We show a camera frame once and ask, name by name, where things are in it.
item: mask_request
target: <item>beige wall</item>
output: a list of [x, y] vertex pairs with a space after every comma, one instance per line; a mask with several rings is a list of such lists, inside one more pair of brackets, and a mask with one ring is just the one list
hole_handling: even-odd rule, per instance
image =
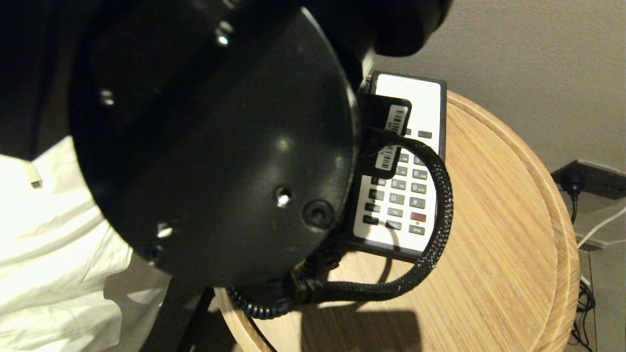
[[[422, 51], [377, 57], [374, 69], [446, 80], [551, 172], [577, 158], [625, 171], [625, 41], [623, 0], [457, 0]], [[624, 203], [583, 194], [576, 232]], [[611, 243], [625, 232], [620, 219], [594, 237]]]

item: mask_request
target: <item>barcode label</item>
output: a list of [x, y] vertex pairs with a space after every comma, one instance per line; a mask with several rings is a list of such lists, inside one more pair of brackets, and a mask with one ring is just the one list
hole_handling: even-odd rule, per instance
[[[398, 135], [400, 134], [400, 129], [404, 126], [404, 119], [406, 119], [406, 113], [409, 111], [409, 108], [406, 106], [400, 105], [391, 105], [389, 109], [389, 116], [387, 116], [387, 124], [385, 125], [385, 130], [392, 130], [396, 132]], [[376, 158], [376, 168], [380, 168], [381, 170], [391, 170], [391, 164], [393, 163], [393, 157], [396, 154], [396, 150], [398, 147], [385, 147], [379, 153]]]

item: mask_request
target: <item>wood grain surface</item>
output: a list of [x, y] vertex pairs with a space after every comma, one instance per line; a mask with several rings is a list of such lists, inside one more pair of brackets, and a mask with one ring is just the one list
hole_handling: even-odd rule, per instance
[[[237, 341], [262, 341], [260, 331], [278, 352], [562, 351], [579, 273], [556, 185], [504, 123], [452, 92], [446, 133], [454, 222], [437, 268], [422, 284], [390, 301], [321, 304], [255, 320], [258, 330], [222, 299]], [[411, 267], [348, 253], [329, 279], [376, 282], [386, 264], [387, 281]], [[223, 291], [218, 295], [224, 298]], [[240, 344], [245, 351], [266, 350]]]

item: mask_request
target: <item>wall socket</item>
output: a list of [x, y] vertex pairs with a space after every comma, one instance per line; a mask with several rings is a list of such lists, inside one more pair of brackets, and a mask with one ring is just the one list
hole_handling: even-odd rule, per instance
[[552, 173], [557, 184], [569, 175], [577, 175], [585, 182], [583, 192], [609, 199], [626, 197], [626, 173], [583, 160], [576, 160]]

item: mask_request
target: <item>black cable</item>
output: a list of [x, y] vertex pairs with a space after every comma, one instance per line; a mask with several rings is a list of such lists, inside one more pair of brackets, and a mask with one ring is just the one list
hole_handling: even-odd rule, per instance
[[[587, 298], [587, 300], [581, 302], [581, 299], [584, 298]], [[590, 342], [589, 337], [587, 336], [585, 323], [587, 322], [587, 314], [594, 308], [595, 298], [593, 296], [593, 292], [584, 282], [580, 281], [580, 293], [578, 294], [578, 306], [576, 307], [576, 312], [581, 313], [581, 316], [577, 322], [574, 320], [571, 334], [574, 339], [576, 339], [576, 343], [573, 344], [580, 344], [589, 352], [593, 352], [593, 350], [589, 347]]]
[[329, 301], [386, 301], [396, 298], [421, 283], [435, 268], [448, 241], [453, 216], [452, 184], [442, 159], [426, 144], [396, 135], [392, 131], [370, 128], [370, 140], [382, 143], [374, 147], [375, 151], [390, 145], [397, 145], [418, 156], [429, 170], [437, 194], [437, 214], [433, 234], [422, 256], [407, 273], [384, 284], [361, 284], [356, 282], [329, 281], [321, 286], [313, 283], [310, 301], [321, 303]]
[[397, 145], [419, 157], [430, 171], [437, 194], [437, 211], [433, 234], [422, 256], [407, 273], [386, 283], [324, 282], [316, 277], [304, 275], [294, 279], [290, 297], [283, 298], [280, 303], [255, 303], [241, 289], [228, 289], [232, 301], [248, 316], [272, 319], [288, 313], [299, 304], [385, 301], [414, 289], [435, 268], [448, 241], [453, 216], [452, 184], [443, 160], [426, 144], [400, 137], [393, 131], [368, 128], [366, 140], [365, 152], [377, 153], [384, 147]]
[[572, 225], [576, 221], [576, 215], [578, 215], [578, 195], [570, 194], [572, 198]]

